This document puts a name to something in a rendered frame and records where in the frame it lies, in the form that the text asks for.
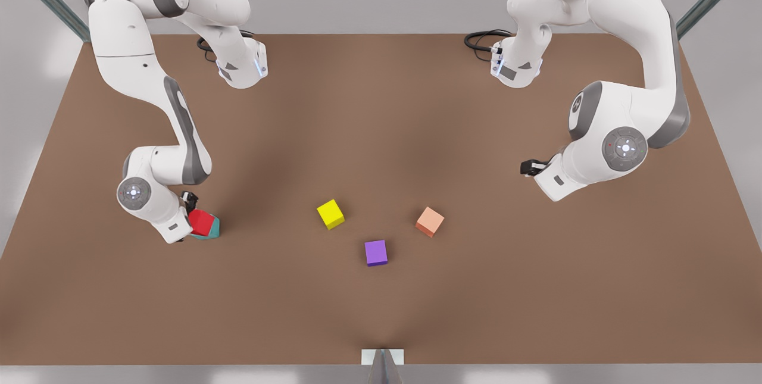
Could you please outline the yellow wooden cube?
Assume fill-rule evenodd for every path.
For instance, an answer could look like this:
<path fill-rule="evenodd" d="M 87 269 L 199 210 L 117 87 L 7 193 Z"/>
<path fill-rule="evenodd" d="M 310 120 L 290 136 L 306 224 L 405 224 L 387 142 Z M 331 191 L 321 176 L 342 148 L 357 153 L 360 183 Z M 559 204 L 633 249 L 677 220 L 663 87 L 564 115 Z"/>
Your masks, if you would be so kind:
<path fill-rule="evenodd" d="M 345 221 L 345 216 L 334 199 L 318 206 L 317 211 L 324 222 L 324 225 L 329 230 L 334 229 L 334 227 Z"/>

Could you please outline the red wooden cube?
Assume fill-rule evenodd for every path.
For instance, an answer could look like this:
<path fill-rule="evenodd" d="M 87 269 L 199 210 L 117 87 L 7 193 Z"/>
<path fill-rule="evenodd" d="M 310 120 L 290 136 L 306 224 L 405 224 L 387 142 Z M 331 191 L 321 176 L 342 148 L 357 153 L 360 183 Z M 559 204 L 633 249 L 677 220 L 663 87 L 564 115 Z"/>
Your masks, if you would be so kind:
<path fill-rule="evenodd" d="M 209 238 L 213 231 L 213 225 L 216 217 L 206 211 L 192 210 L 188 213 L 188 221 L 192 227 L 191 235 L 196 237 Z"/>

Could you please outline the purple wooden cube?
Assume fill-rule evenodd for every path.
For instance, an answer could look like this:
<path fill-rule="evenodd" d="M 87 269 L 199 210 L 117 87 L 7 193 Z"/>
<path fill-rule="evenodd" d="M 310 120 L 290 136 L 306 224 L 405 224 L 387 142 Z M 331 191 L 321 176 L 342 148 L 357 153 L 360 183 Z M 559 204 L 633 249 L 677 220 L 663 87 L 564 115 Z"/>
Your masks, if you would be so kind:
<path fill-rule="evenodd" d="M 388 263 L 388 254 L 385 240 L 367 241 L 364 244 L 364 249 L 368 267 Z"/>

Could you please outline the teal wooden cube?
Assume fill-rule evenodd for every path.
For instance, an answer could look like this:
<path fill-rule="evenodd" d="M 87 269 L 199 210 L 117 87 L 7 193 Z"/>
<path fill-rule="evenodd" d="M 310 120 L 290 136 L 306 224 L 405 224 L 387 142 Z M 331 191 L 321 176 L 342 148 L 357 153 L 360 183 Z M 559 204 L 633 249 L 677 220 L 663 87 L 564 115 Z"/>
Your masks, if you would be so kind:
<path fill-rule="evenodd" d="M 217 216 L 213 216 L 213 223 L 207 236 L 196 234 L 191 234 L 191 236 L 199 240 L 215 239 L 220 237 L 220 219 L 218 219 Z"/>

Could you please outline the orange wooden cube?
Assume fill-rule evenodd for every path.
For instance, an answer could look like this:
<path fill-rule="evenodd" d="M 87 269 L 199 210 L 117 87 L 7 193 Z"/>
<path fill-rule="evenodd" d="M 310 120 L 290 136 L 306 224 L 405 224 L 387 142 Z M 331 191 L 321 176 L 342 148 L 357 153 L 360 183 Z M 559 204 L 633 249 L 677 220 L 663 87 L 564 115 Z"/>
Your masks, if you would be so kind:
<path fill-rule="evenodd" d="M 416 228 L 432 238 L 444 221 L 444 217 L 430 207 L 426 207 L 416 221 Z"/>

